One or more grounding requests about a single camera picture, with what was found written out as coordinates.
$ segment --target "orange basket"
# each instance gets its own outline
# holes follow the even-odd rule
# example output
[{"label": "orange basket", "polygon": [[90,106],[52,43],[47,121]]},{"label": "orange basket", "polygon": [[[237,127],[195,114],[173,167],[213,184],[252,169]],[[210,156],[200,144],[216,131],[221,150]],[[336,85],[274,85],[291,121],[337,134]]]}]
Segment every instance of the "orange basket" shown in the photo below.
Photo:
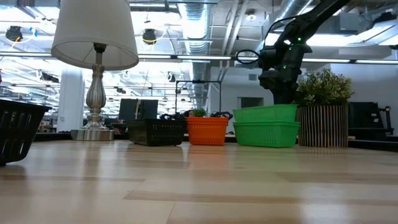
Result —
[{"label": "orange basket", "polygon": [[228,118],[186,118],[189,142],[193,145],[223,146]]}]

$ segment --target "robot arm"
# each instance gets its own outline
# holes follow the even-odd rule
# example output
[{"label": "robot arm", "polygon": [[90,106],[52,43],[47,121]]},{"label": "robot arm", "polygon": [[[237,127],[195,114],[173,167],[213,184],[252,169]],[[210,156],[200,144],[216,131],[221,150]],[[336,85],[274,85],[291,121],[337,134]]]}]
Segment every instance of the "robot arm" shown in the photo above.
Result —
[{"label": "robot arm", "polygon": [[289,104],[297,90],[297,77],[305,53],[312,53],[306,44],[318,28],[349,0],[323,0],[311,11],[288,23],[274,46],[260,52],[260,85],[274,95],[274,104]]}]

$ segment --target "green basket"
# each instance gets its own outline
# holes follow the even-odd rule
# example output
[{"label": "green basket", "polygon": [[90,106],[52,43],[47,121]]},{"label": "green basket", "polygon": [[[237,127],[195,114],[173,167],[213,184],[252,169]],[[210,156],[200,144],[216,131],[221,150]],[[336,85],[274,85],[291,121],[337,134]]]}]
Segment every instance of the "green basket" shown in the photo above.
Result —
[{"label": "green basket", "polygon": [[236,122],[295,121],[297,105],[258,106],[234,110]]},{"label": "green basket", "polygon": [[293,147],[300,123],[285,121],[235,122],[238,144],[244,146]]}]

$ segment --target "black basket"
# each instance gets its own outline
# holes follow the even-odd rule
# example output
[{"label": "black basket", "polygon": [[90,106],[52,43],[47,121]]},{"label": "black basket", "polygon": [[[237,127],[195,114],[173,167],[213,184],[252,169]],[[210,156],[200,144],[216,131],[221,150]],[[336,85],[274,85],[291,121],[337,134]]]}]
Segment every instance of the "black basket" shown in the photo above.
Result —
[{"label": "black basket", "polygon": [[23,160],[51,108],[0,100],[0,166]]},{"label": "black basket", "polygon": [[138,119],[128,122],[129,139],[145,146],[176,146],[182,143],[186,121]]}]

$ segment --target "green leafy plant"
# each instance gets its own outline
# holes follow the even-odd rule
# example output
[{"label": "green leafy plant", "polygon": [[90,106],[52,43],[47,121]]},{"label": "green leafy plant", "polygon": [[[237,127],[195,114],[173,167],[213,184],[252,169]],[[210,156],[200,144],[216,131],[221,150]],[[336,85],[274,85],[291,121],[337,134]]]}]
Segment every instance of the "green leafy plant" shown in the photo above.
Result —
[{"label": "green leafy plant", "polygon": [[298,82],[298,92],[296,103],[300,106],[343,105],[354,93],[350,78],[325,68],[320,72],[307,72]]},{"label": "green leafy plant", "polygon": [[204,109],[196,109],[196,110],[193,110],[193,115],[195,117],[202,118],[202,117],[206,116],[206,111]]}]

